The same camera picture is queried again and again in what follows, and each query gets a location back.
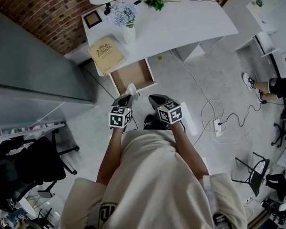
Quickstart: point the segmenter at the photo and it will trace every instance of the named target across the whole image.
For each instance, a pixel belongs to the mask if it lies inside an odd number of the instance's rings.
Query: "black shorts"
[[[268,83],[268,90],[278,98],[286,96],[286,78],[271,78]]]

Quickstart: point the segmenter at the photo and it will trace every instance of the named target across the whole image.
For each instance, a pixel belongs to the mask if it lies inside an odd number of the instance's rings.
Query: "white cable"
[[[48,115],[52,114],[55,110],[57,110],[60,106],[62,106],[65,102],[62,102],[60,105],[58,105],[55,109],[53,109],[52,111],[50,111],[49,113],[47,113],[43,118],[38,119],[35,123],[31,124],[29,127],[36,125],[38,122],[42,121],[45,117],[47,117]]]
[[[233,143],[238,143],[238,142],[240,142],[244,137],[248,136],[249,133],[250,133],[254,128],[252,128],[245,136],[241,137],[238,141],[233,141],[233,142],[231,142],[231,143],[221,143],[221,142],[217,141],[215,138],[212,137],[211,133],[215,133],[215,132],[210,131],[210,123],[211,123],[212,121],[216,120],[216,119],[223,118],[224,113],[225,113],[224,104],[223,104],[221,101],[216,100],[216,99],[208,99],[207,96],[205,95],[205,93],[204,93],[202,87],[199,85],[198,81],[197,81],[196,78],[193,76],[193,74],[192,74],[192,73],[183,65],[183,63],[173,54],[172,50],[170,50],[170,52],[171,52],[171,54],[173,55],[173,57],[182,65],[182,67],[184,67],[184,69],[193,77],[193,79],[195,80],[195,82],[197,83],[197,85],[199,86],[199,88],[201,89],[201,91],[203,92],[205,98],[207,99],[207,102],[205,103],[205,105],[203,106],[203,108],[202,108],[202,110],[201,110],[201,121],[202,121],[202,126],[204,127],[204,129],[203,129],[202,133],[200,134],[200,136],[198,137],[198,139],[196,140],[196,142],[193,144],[193,146],[198,142],[198,140],[200,139],[200,137],[202,136],[202,134],[204,133],[204,131],[207,131],[207,132],[209,133],[210,137],[211,137],[213,140],[215,140],[217,143],[219,143],[219,144],[233,144]],[[223,107],[223,113],[222,113],[221,116],[216,117],[216,115],[215,115],[215,109],[214,109],[213,105],[211,104],[211,101],[217,101],[217,102],[221,103],[221,105],[222,105],[222,107]],[[203,120],[202,111],[204,110],[205,106],[206,106],[208,103],[211,105],[211,107],[212,107],[212,109],[213,109],[214,118],[211,119],[211,120],[206,124],[206,126],[204,126],[204,120]],[[225,124],[225,129],[222,131],[222,133],[227,129],[226,122],[224,122],[224,124]]]

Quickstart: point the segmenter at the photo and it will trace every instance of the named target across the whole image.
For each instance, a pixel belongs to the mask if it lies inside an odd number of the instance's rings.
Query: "blue hydrangea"
[[[111,7],[111,11],[107,15],[107,21],[119,27],[127,26],[132,28],[136,15],[136,5],[119,2]]]

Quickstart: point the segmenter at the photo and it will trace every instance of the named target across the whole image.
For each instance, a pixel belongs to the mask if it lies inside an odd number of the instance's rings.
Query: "lamp base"
[[[105,15],[108,15],[110,13],[110,7],[111,7],[111,4],[109,2],[106,3],[106,8],[104,12]]]

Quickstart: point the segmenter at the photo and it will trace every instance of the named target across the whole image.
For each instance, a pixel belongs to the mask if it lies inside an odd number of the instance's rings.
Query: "green plant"
[[[164,7],[163,0],[146,0],[145,3],[148,6],[154,7],[154,9],[161,11],[161,9]]]
[[[262,7],[264,5],[263,0],[255,0],[255,3],[257,4],[258,7]]]

